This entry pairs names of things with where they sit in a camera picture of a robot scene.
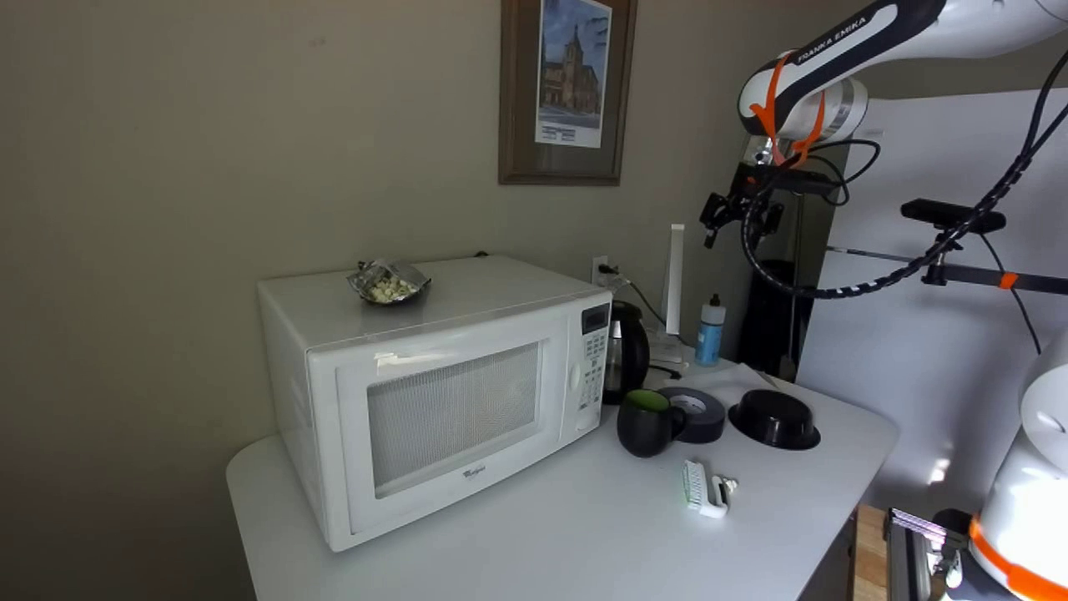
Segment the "framed picture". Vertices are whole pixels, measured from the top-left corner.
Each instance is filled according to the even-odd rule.
[[[620,184],[636,0],[499,0],[499,184]]]

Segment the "microwave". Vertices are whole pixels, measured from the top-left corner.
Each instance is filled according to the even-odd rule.
[[[347,270],[261,279],[277,430],[329,549],[456,503],[600,423],[609,295],[510,257],[412,265],[363,305]]]

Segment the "wall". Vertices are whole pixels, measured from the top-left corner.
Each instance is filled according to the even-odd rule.
[[[822,9],[639,2],[623,184],[541,191],[495,184],[498,0],[9,0],[0,596],[241,596],[224,465],[271,433],[261,278],[609,252],[659,300],[666,223],[741,149],[736,83]],[[686,315],[736,305],[736,240],[698,245]]]

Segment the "black appliance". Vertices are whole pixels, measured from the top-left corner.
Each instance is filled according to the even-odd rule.
[[[609,305],[605,403],[620,403],[648,373],[648,335],[633,305]]]

